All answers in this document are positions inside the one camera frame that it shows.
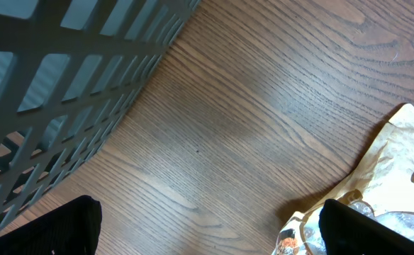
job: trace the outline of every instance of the brown wood grain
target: brown wood grain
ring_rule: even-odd
[[[8,231],[82,194],[98,254],[270,254],[414,105],[414,0],[203,0],[118,129]]]

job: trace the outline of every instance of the wooden floor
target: wooden floor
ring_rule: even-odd
[[[203,0],[112,137],[9,229],[89,194],[98,254],[270,254],[414,104],[414,0]]]

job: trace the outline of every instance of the wooden surface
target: wooden surface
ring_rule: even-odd
[[[203,0],[103,151],[10,227],[89,194],[98,254],[270,254],[414,104],[414,0]]]

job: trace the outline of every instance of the laundry basket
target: laundry basket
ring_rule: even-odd
[[[200,0],[0,0],[0,229],[97,153]]]

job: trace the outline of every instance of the snack bag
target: snack bag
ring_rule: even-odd
[[[326,254],[319,230],[323,203],[334,198],[414,242],[414,107],[384,125],[357,168],[280,231],[273,255]]]

